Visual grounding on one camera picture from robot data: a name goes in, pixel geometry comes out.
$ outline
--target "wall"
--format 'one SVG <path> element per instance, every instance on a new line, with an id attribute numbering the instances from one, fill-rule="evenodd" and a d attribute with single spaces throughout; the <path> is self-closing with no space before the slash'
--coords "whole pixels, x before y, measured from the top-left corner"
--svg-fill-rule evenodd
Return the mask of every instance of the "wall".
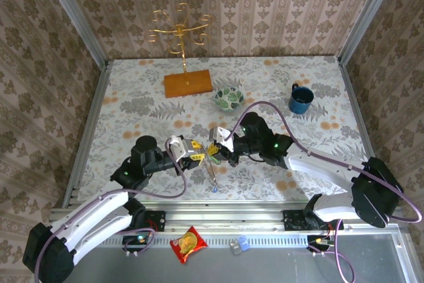
<path id="1" fill-rule="evenodd" d="M 424 211 L 424 0 L 384 0 L 347 69 L 376 155 Z M 409 229 L 424 264 L 424 224 Z"/>
<path id="2" fill-rule="evenodd" d="M 63 196 L 99 69 L 58 0 L 0 0 L 0 282 Z"/>
<path id="3" fill-rule="evenodd" d="M 337 54 L 365 0 L 77 0 L 108 59 L 166 57 L 166 43 L 145 41 L 150 13 L 175 20 L 176 5 L 193 9 L 190 25 L 209 13 L 210 42 L 190 46 L 189 56 Z M 166 21 L 160 27 L 171 28 Z"/>

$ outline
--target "snack bag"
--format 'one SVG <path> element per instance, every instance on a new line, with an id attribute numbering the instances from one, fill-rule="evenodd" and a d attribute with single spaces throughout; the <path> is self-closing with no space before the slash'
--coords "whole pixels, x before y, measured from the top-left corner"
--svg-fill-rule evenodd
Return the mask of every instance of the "snack bag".
<path id="1" fill-rule="evenodd" d="M 178 260 L 184 264 L 190 253 L 207 247 L 207 244 L 194 227 L 190 227 L 181 238 L 171 241 L 171 247 L 177 255 Z"/>

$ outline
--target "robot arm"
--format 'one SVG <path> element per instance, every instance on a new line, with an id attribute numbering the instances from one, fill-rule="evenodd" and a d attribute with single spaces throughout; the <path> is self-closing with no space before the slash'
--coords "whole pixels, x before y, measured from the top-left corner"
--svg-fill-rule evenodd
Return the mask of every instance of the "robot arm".
<path id="1" fill-rule="evenodd" d="M 399 196 L 352 169 L 363 167 L 365 171 L 403 192 L 381 160 L 370 158 L 368 162 L 361 162 L 344 160 L 318 150 L 308 149 L 305 152 L 291 137 L 274 134 L 265 120 L 255 112 L 247 113 L 240 125 L 244 136 L 234 134 L 227 141 L 225 139 L 230 135 L 228 130 L 222 127 L 211 129 L 209 139 L 213 143 L 207 150 L 209 157 L 236 166 L 241 156 L 258 154 L 271 166 L 311 173 L 346 190 L 343 194 L 317 194 L 311 198 L 303 214 L 306 222 L 315 228 L 319 229 L 334 219 L 361 218 L 381 228 L 389 222 L 398 206 Z M 311 152 L 321 155 L 321 158 L 311 156 Z M 331 160 L 344 161 L 348 167 L 341 167 Z"/>
<path id="2" fill-rule="evenodd" d="M 175 168 L 173 159 L 184 171 L 199 166 L 205 156 L 197 153 L 201 148 L 199 143 L 182 136 L 172 136 L 169 145 L 174 158 L 157 147 L 155 138 L 140 137 L 131 150 L 131 157 L 91 199 L 49 227 L 39 223 L 32 228 L 23 263 L 34 272 L 43 246 L 51 240 L 42 254 L 39 278 L 43 283 L 61 283 L 89 251 L 111 235 L 124 229 L 149 227 L 145 207 L 134 198 L 136 191 L 147 186 L 153 173 Z M 165 217 L 165 211 L 148 213 L 154 212 Z M 164 224 L 158 226 L 159 231 L 163 229 Z"/>

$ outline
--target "table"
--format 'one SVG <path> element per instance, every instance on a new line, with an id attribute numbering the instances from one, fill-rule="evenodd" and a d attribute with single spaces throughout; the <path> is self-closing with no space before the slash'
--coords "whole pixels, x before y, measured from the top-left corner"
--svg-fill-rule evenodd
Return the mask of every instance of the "table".
<path id="1" fill-rule="evenodd" d="M 187 68 L 189 71 L 209 69 L 214 91 L 166 99 L 164 76 L 182 72 L 181 59 L 113 62 L 87 165 L 79 183 L 79 201 L 101 189 L 129 156 L 139 136 L 152 135 L 163 145 L 171 135 L 183 135 L 207 146 L 211 127 L 231 129 L 246 105 L 260 100 L 275 103 L 304 144 L 345 158 L 365 158 L 335 57 L 189 58 Z M 288 109 L 294 82 L 310 87 L 315 94 L 304 115 L 295 115 Z M 245 105 L 233 113 L 220 111 L 213 101 L 218 89 L 229 86 L 244 92 Z M 265 118 L 274 132 L 285 132 L 271 108 L 261 105 L 254 111 Z M 202 165 L 187 172 L 188 189 L 178 200 L 306 200 L 318 193 L 342 192 L 336 185 L 313 176 L 244 158 L 236 168 L 222 163 L 214 170 L 219 182 L 217 193 L 213 193 L 206 166 Z M 168 170 L 156 173 L 145 190 L 171 195 L 179 193 L 182 186 L 181 178 Z"/>

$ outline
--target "ceramic bowl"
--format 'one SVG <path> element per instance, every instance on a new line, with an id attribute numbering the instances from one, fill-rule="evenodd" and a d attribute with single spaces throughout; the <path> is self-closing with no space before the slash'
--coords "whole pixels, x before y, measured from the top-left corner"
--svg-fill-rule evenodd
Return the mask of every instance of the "ceramic bowl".
<path id="1" fill-rule="evenodd" d="M 243 93 L 237 87 L 220 89 L 215 95 L 215 103 L 223 111 L 234 111 L 243 104 L 243 101 Z"/>

